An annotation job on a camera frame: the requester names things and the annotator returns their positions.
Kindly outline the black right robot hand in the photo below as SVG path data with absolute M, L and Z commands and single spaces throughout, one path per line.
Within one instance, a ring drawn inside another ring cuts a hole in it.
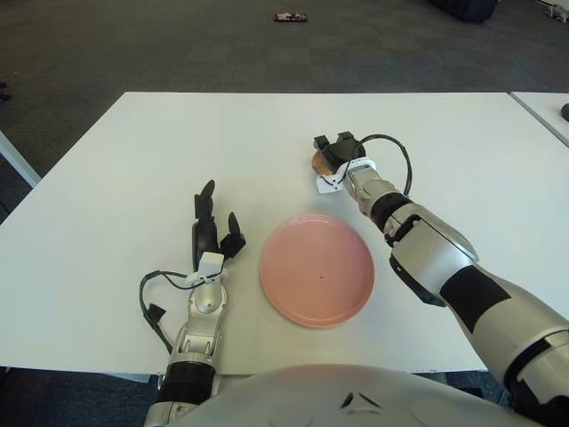
M 351 132 L 339 133 L 335 142 L 325 135 L 316 136 L 314 149 L 311 165 L 319 194 L 342 190 L 351 163 L 366 156 L 364 147 Z

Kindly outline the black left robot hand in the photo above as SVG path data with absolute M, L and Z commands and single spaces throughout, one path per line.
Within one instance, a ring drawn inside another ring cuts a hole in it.
M 217 225 L 212 215 L 212 195 L 215 181 L 209 180 L 201 192 L 194 195 L 195 219 L 192 226 L 193 270 L 197 271 L 204 253 L 222 254 L 224 259 L 233 259 L 246 245 L 234 212 L 228 216 L 228 234 L 218 240 Z

